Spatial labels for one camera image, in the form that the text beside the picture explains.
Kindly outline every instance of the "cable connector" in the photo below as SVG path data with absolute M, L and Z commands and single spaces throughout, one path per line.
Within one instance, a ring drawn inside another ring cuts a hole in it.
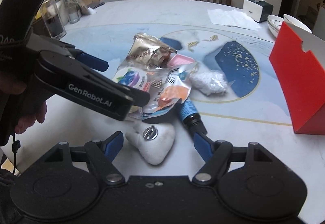
M 20 141 L 14 141 L 12 143 L 12 152 L 16 154 L 18 152 L 18 149 L 21 147 Z

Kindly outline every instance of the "glass of dark liquid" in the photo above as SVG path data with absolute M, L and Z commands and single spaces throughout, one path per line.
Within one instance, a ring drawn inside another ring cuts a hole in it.
M 51 38 L 59 40 L 67 34 L 59 16 L 55 0 L 45 0 L 41 5 L 40 11 Z

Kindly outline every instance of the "red box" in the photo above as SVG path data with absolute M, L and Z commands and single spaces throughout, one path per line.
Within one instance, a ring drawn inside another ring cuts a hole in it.
M 284 22 L 270 61 L 295 133 L 325 135 L 325 41 Z

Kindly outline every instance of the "white bowl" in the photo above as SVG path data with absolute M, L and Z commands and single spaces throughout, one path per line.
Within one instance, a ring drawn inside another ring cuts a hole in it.
M 270 32 L 274 35 L 275 38 L 277 38 L 278 32 L 274 30 L 274 28 L 268 23 Z
M 268 23 L 271 24 L 271 26 L 275 29 L 277 29 L 277 32 L 279 32 L 282 22 L 284 21 L 283 18 L 275 16 L 275 15 L 269 15 L 268 16 Z
M 287 15 L 287 14 L 284 14 L 283 15 L 283 18 L 284 18 L 284 21 L 287 22 L 287 23 L 291 23 L 303 30 L 306 30 L 307 32 L 309 33 L 312 33 L 311 30 L 305 25 L 303 24 L 300 20 L 290 16 L 290 15 Z

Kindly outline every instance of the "blue label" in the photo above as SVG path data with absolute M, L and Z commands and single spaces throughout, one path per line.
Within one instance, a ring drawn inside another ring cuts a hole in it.
M 179 110 L 179 116 L 181 117 L 181 120 L 183 121 L 186 117 L 194 113 L 198 113 L 198 110 L 192 101 L 190 99 L 185 100 Z

